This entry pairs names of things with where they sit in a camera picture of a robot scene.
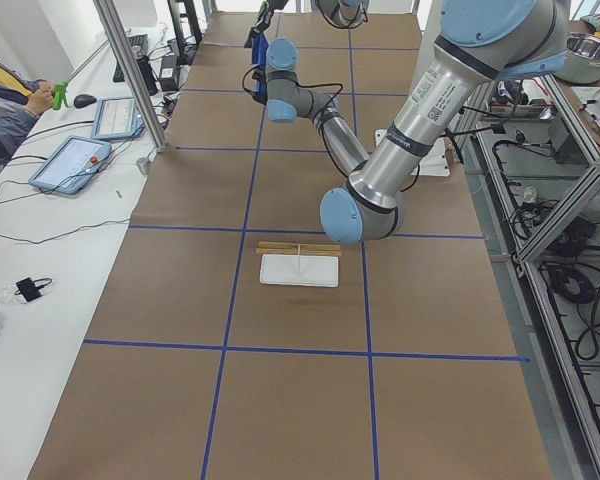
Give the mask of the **second robot arm grey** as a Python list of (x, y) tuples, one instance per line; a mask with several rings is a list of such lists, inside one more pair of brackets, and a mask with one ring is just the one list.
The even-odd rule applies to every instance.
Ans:
[(315, 6), (324, 20), (337, 29), (355, 29), (368, 21), (361, 0), (315, 0)]

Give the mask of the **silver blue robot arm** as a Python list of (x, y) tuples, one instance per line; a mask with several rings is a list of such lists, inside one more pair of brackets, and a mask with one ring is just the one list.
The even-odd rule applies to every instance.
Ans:
[(433, 58), (373, 153), (343, 119), (336, 99), (301, 85), (296, 46), (274, 40), (266, 51), (266, 111), (271, 121), (310, 120), (346, 177), (319, 208), (339, 244), (386, 238), (405, 216), (400, 191), (475, 88), (488, 81), (559, 71), (566, 60), (567, 1), (445, 1)]

